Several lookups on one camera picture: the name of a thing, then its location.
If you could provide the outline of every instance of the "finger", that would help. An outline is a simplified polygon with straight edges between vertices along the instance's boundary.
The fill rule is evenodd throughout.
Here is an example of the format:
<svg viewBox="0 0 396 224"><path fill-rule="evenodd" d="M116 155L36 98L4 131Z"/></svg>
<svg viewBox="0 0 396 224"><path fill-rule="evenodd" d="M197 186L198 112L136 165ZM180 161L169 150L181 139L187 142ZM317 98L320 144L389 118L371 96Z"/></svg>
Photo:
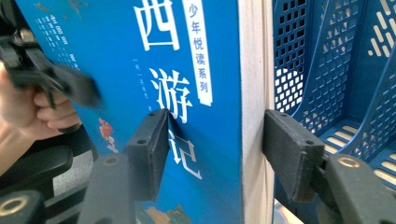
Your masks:
<svg viewBox="0 0 396 224"><path fill-rule="evenodd" d="M3 62L0 61L0 100L5 103L11 102L12 104L15 104L26 100L26 98L30 98L30 94L32 92L32 88L16 90L9 79Z"/></svg>
<svg viewBox="0 0 396 224"><path fill-rule="evenodd" d="M73 114L73 115L63 118L63 119L50 120L50 121L48 121L47 124L51 129L58 130L58 129L69 128L69 127L77 125L77 124L81 125L81 120L79 119L77 114Z"/></svg>
<svg viewBox="0 0 396 224"><path fill-rule="evenodd" d="M68 99L64 95L62 95L60 92L57 92L57 91L53 92L52 96L53 96L53 101L54 101L55 105L60 105L64 102L68 101ZM50 102L48 100L47 94L43 91L41 91L35 95L34 101L35 101L35 104L39 107L50 106Z"/></svg>
<svg viewBox="0 0 396 224"><path fill-rule="evenodd" d="M66 101L56 106L56 110L51 107L40 108L37 111L37 117L42 120L57 120L63 119L75 114L76 111L69 101Z"/></svg>

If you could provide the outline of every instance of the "book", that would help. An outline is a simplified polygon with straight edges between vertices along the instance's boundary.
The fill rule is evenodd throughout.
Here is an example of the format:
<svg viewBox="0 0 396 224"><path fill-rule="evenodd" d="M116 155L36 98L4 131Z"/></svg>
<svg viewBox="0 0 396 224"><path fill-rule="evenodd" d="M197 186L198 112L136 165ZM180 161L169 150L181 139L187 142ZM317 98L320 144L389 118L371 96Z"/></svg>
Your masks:
<svg viewBox="0 0 396 224"><path fill-rule="evenodd" d="M17 2L46 56L94 79L101 104L76 110L100 155L121 153L150 111L171 112L158 199L138 222L271 221L271 1Z"/></svg>

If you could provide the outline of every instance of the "blue book cover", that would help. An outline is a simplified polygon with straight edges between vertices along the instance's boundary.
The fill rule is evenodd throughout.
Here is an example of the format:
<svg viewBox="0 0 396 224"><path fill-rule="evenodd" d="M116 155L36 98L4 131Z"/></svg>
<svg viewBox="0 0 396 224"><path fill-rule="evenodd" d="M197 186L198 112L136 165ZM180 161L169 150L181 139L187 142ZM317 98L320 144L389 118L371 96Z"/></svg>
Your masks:
<svg viewBox="0 0 396 224"><path fill-rule="evenodd" d="M171 112L155 203L141 223L240 223L242 109L237 1L17 1L46 56L93 77L102 104L76 105L101 155L149 111Z"/></svg>

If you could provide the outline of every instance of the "blue plastic crate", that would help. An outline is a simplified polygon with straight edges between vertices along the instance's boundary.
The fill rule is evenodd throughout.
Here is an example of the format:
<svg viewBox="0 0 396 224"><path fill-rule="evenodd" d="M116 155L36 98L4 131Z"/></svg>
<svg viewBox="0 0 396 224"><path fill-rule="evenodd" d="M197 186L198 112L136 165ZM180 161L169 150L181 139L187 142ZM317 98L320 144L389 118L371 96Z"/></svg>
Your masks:
<svg viewBox="0 0 396 224"><path fill-rule="evenodd" d="M274 3L275 108L396 190L396 1Z"/></svg>

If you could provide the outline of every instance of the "perforated plastic surface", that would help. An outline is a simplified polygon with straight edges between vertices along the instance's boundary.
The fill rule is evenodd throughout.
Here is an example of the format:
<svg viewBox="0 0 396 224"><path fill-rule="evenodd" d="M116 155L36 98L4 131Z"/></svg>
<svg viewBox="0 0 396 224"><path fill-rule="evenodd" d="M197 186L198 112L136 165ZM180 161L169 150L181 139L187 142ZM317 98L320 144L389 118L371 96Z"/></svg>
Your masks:
<svg viewBox="0 0 396 224"><path fill-rule="evenodd" d="M370 162L384 148L396 153L396 145L390 145L396 138L396 1L309 4L276 1L276 109L292 113L325 142L329 154L346 153ZM293 17L303 10L303 16ZM288 32L300 21L304 26ZM293 39L298 32L304 35ZM388 162L396 169L395 161ZM373 167L382 169L380 164ZM381 171L396 181L395 170Z"/></svg>
<svg viewBox="0 0 396 224"><path fill-rule="evenodd" d="M281 112L292 111L303 99L304 71L309 64L310 4L306 0L276 1L275 102Z"/></svg>

